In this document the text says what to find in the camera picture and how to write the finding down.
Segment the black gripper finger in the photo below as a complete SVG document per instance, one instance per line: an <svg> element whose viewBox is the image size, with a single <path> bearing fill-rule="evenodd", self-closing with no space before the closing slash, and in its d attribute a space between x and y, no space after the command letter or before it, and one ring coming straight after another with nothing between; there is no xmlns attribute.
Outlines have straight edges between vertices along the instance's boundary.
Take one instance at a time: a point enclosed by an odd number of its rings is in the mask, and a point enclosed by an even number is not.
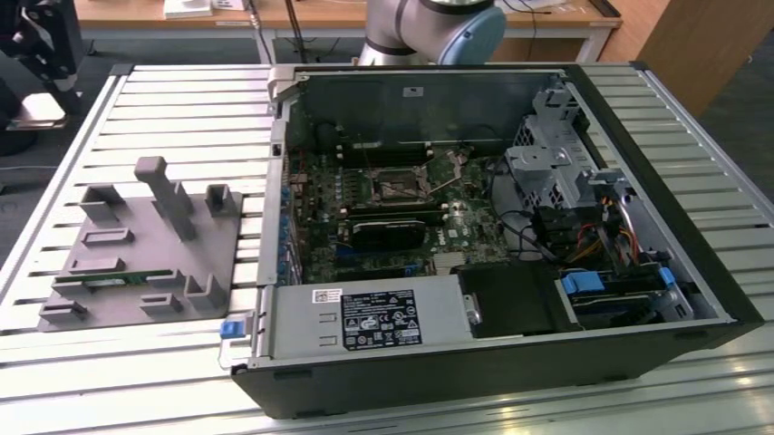
<svg viewBox="0 0 774 435"><path fill-rule="evenodd" d="M77 73L68 73L64 68L41 75L44 88L67 115L77 115L83 111L81 99L75 90L76 81Z"/></svg>

